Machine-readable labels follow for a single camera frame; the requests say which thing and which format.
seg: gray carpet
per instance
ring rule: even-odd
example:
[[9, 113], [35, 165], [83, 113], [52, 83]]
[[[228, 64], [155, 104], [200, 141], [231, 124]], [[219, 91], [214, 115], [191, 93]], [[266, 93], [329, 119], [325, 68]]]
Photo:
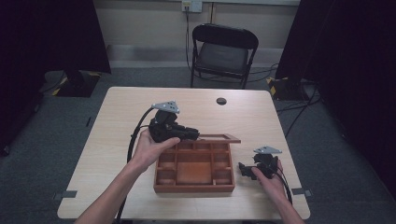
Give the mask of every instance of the gray carpet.
[[[10, 145], [10, 155], [0, 159], [0, 223], [70, 223], [57, 218], [60, 201], [52, 197], [66, 189], [108, 88], [190, 86], [188, 68], [117, 68], [112, 73], [100, 78], [91, 98], [46, 93], [38, 112]], [[48, 73], [43, 90], [61, 74]], [[239, 84], [196, 79], [195, 87], [239, 89]], [[247, 89], [268, 91], [265, 80], [249, 82]], [[313, 93], [313, 86], [306, 89]], [[277, 109], [294, 103], [275, 101]], [[279, 113], [284, 132], [299, 111]], [[313, 192], [307, 198], [311, 218], [306, 222], [396, 223], [396, 203], [342, 134], [342, 125], [319, 102], [304, 111], [287, 137], [302, 185]]]

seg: chair backrest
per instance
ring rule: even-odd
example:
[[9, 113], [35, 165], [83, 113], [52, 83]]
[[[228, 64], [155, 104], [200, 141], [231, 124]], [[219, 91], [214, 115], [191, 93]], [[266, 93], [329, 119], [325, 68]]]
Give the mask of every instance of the chair backrest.
[[229, 26], [205, 23], [196, 26], [192, 31], [192, 39], [200, 42], [234, 47], [240, 49], [255, 49], [259, 46], [257, 36], [249, 30]]

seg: hand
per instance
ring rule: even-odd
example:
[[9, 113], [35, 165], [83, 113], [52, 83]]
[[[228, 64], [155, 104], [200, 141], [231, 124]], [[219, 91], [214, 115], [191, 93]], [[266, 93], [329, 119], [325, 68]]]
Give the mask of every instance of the hand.
[[134, 150], [134, 155], [129, 163], [138, 165], [141, 173], [145, 172], [149, 166], [160, 157], [161, 153], [169, 147], [172, 147], [180, 142], [177, 137], [169, 138], [161, 143], [156, 143], [146, 129], [140, 134], [137, 146]]
[[[283, 168], [280, 160], [277, 161], [277, 167], [278, 167], [277, 172], [279, 173], [280, 176], [282, 176], [282, 173], [280, 171], [283, 171]], [[265, 175], [262, 174], [262, 172], [257, 167], [252, 167], [251, 171], [255, 176], [257, 176], [260, 185], [262, 185], [262, 188], [264, 189], [265, 193], [268, 194], [268, 197], [270, 197], [271, 201], [276, 203], [279, 200], [283, 200], [283, 199], [287, 200], [285, 190], [283, 187], [283, 182], [279, 178], [279, 176], [274, 175], [272, 179], [268, 179]]]

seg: motion capture controller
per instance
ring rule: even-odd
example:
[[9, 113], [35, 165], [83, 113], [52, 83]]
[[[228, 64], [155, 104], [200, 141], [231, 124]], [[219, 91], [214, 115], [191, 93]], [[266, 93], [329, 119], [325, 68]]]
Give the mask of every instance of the motion capture controller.
[[[272, 179], [275, 172], [277, 171], [277, 160], [278, 157], [273, 157], [271, 154], [256, 154], [253, 157], [254, 163], [257, 163], [256, 167], [268, 178]], [[254, 166], [246, 166], [239, 162], [239, 169], [241, 170], [242, 176], [250, 177], [252, 180], [256, 180], [257, 176], [253, 174], [251, 168]]]
[[178, 137], [180, 140], [196, 140], [198, 138], [198, 130], [178, 125], [175, 122], [176, 113], [179, 113], [176, 102], [155, 104], [152, 107], [157, 108], [158, 111], [151, 120], [148, 129], [155, 142], [163, 142], [172, 137]]

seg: wall baseboard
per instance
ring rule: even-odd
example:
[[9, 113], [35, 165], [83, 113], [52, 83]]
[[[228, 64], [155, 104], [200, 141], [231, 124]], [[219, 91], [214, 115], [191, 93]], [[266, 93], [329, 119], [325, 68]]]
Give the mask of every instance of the wall baseboard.
[[[185, 67], [186, 50], [183, 48], [151, 48], [130, 45], [108, 45], [110, 67]], [[191, 59], [192, 49], [188, 56]], [[270, 67], [278, 63], [283, 49], [257, 49], [252, 67]]]

